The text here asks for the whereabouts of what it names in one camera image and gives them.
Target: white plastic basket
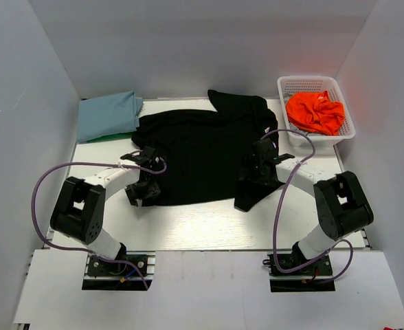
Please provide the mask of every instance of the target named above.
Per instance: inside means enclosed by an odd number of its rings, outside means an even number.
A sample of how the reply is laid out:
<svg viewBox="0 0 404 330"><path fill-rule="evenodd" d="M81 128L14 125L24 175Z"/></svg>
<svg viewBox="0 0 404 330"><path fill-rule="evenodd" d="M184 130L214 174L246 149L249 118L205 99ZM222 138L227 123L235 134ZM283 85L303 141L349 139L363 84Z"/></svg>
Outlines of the white plastic basket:
<svg viewBox="0 0 404 330"><path fill-rule="evenodd" d="M339 129L339 135L308 135L308 137L315 143L316 147L329 147L334 144L345 140L351 139L355 136L355 127L353 126L352 118L348 112L346 102L339 89L338 83L331 77L324 76L285 76L279 77L277 80L278 93L280 94L280 101L283 108L284 123L286 128L289 128L289 120L287 118L286 107L284 105L283 94L295 94L299 91L320 92L328 91L330 100L341 102L344 106L344 113L346 119ZM298 134L288 132L289 144L295 147L303 147L308 145L306 139Z"/></svg>

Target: white tabletop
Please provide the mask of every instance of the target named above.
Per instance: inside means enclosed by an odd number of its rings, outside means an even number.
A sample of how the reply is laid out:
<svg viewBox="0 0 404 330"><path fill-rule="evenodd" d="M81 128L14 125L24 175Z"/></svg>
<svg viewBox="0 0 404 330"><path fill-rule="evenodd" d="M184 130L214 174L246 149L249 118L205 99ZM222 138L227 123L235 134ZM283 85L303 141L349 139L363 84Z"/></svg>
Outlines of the white tabletop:
<svg viewBox="0 0 404 330"><path fill-rule="evenodd" d="M280 128L284 128L279 100L268 100L269 108L276 114ZM214 110L208 99L146 100L141 116L173 109ZM130 139L111 142L79 144L74 154L75 162L117 162L121 155L137 149ZM280 133L280 152L298 157ZM341 169L333 149L319 153L308 161L323 171L340 173ZM70 175L85 177L95 174L95 167L75 166ZM136 208L130 205L124 191L106 202L103 227L128 250L270 250L272 247L273 220L280 191L263 199L249 212L234 208L234 200L186 206L153 206ZM315 200L295 187L289 187L283 203L278 229L278 247L290 249L318 224ZM348 237L356 248L364 248L360 232ZM54 242L65 246L79 243L55 233Z"/></svg>
<svg viewBox="0 0 404 330"><path fill-rule="evenodd" d="M334 292L271 293L265 252L156 253L145 291L82 291L86 253L37 250L14 318L30 329L392 329L404 309L382 252L355 252ZM348 253L334 251L335 273Z"/></svg>

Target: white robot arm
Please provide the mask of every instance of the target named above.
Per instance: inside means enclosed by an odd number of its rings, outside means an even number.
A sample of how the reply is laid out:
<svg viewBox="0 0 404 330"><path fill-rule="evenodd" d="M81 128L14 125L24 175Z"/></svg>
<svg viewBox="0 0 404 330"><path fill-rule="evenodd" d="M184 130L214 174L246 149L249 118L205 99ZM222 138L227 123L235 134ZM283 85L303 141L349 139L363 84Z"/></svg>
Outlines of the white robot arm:
<svg viewBox="0 0 404 330"><path fill-rule="evenodd" d="M158 160L155 149L146 147L139 155L122 156L120 164L154 168ZM122 259L126 247L102 227L104 204L121 189L126 189L132 204L155 198L160 193L152 175L122 166L108 168L84 179L68 177L52 213L51 227L100 256Z"/></svg>
<svg viewBox="0 0 404 330"><path fill-rule="evenodd" d="M242 166L240 180L274 191L284 185L298 161L289 154L278 155L278 149L267 138L252 144L253 153ZM315 198L319 225L293 246L299 264L331 249L339 240L373 222L373 213L354 173L327 173L303 164L291 184ZM237 199L234 205L249 209Z"/></svg>

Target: orange shirt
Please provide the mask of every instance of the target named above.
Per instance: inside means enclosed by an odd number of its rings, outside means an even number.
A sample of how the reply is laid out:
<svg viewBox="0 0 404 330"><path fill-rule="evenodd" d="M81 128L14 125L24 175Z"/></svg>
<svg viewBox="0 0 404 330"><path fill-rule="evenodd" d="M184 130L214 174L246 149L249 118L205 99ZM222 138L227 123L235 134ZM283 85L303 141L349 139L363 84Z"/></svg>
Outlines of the orange shirt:
<svg viewBox="0 0 404 330"><path fill-rule="evenodd" d="M287 101L286 112L299 129L324 135L339 135L345 118L343 104L330 101L327 91L296 93Z"/></svg>

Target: light blue towel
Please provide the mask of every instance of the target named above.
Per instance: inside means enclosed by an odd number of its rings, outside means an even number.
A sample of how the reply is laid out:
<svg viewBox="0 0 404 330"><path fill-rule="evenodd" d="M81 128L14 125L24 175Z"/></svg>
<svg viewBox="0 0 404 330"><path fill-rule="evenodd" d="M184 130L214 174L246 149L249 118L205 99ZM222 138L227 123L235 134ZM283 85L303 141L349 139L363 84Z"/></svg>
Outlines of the light blue towel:
<svg viewBox="0 0 404 330"><path fill-rule="evenodd" d="M135 92L113 94L80 102L77 142L136 131L142 99Z"/></svg>

